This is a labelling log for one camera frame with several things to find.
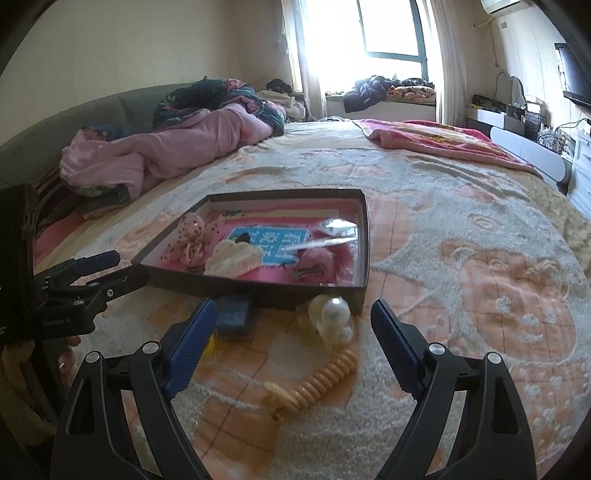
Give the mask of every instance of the blue gripper pad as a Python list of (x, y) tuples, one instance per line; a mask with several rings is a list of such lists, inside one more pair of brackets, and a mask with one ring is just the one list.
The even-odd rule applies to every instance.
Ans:
[(425, 392), (421, 361), (427, 341), (414, 325), (400, 322), (385, 300), (372, 305), (371, 326), (400, 388), (420, 400)]
[(74, 273), (81, 277), (97, 273), (119, 265), (121, 257), (115, 250), (110, 250), (92, 257), (81, 258), (74, 266)]
[(166, 381), (162, 390), (168, 400), (172, 400), (178, 392), (189, 386), (195, 367), (213, 333), (216, 318), (215, 303), (213, 300), (206, 300), (192, 312), (186, 322), (172, 325), (164, 335), (162, 346), (170, 341), (171, 336), (178, 338), (172, 348), (164, 348)]

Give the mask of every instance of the human hand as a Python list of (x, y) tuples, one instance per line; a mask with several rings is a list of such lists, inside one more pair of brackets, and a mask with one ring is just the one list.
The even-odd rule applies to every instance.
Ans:
[[(68, 349), (60, 355), (58, 359), (58, 369), (60, 371), (61, 381), (67, 384), (76, 361), (74, 351), (71, 349), (73, 346), (78, 346), (82, 339), (79, 336), (71, 336), (66, 338)], [(22, 364), (27, 362), (33, 350), (35, 349), (35, 342), (29, 340), (19, 344), (6, 345), (2, 350), (2, 366), (7, 380), (17, 391), (19, 396), (24, 402), (30, 407), (34, 408), (35, 401), (28, 388), (27, 381), (22, 372)]]

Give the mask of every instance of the white curtain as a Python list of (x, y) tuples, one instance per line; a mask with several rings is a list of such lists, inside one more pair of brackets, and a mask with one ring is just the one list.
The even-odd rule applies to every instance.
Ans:
[(437, 90), (437, 121), (465, 126), (466, 60), (450, 0), (418, 0), (425, 33), (430, 80)]
[[(310, 115), (316, 119), (326, 116), (326, 89), (318, 75), (322, 65), (316, 65), (323, 61), (318, 52), (321, 44), (326, 43), (326, 37), (322, 35), (322, 24), (310, 22), (309, 18), (310, 10), (314, 11), (314, 2), (319, 1), (322, 0), (282, 0), (286, 29), (293, 31), (292, 37), (297, 45), (295, 48), (291, 42), (290, 57), (294, 57), (293, 52), (297, 50), (297, 60), (292, 64), (299, 64), (304, 100)], [(455, 7), (451, 0), (417, 0), (417, 3), (427, 48), (429, 77), (437, 90), (437, 121), (464, 126), (467, 75)], [(330, 59), (325, 57), (324, 63), (325, 70), (330, 68)]]
[(283, 9), (286, 28), (289, 28), (289, 24), (293, 23), (295, 30), (297, 63), (300, 65), (301, 85), (306, 108), (308, 109), (308, 119), (315, 120), (326, 116), (326, 97), (324, 89), (320, 85), (317, 67), (314, 64), (315, 56), (311, 54), (311, 43), (313, 43), (311, 39), (314, 38), (314, 34), (311, 32), (308, 17), (308, 1), (310, 0), (283, 0)]

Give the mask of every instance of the white cabinet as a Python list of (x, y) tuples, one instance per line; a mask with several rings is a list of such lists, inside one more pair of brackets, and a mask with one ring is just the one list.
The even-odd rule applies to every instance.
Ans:
[(525, 137), (497, 127), (491, 129), (491, 140), (517, 159), (531, 163), (554, 190), (566, 192), (571, 177), (571, 165), (560, 155)]
[(591, 137), (587, 135), (580, 134), (577, 138), (567, 197), (591, 220)]
[(420, 103), (403, 103), (384, 100), (360, 112), (345, 113), (342, 97), (326, 98), (326, 116), (341, 116), (351, 120), (373, 118), (385, 122), (404, 122), (405, 120), (435, 121), (436, 109), (430, 105)]

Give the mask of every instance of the pink blanket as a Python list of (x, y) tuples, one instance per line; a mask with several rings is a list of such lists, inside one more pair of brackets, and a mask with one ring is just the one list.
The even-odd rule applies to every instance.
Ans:
[(537, 174), (533, 165), (512, 157), (478, 130), (427, 121), (383, 122), (367, 119), (354, 123), (367, 138), (383, 148), (500, 165)]
[(273, 129), (238, 102), (207, 109), (150, 134), (112, 142), (92, 140), (80, 130), (62, 150), (60, 175), (78, 187), (126, 185), (131, 200), (165, 179), (270, 137)]

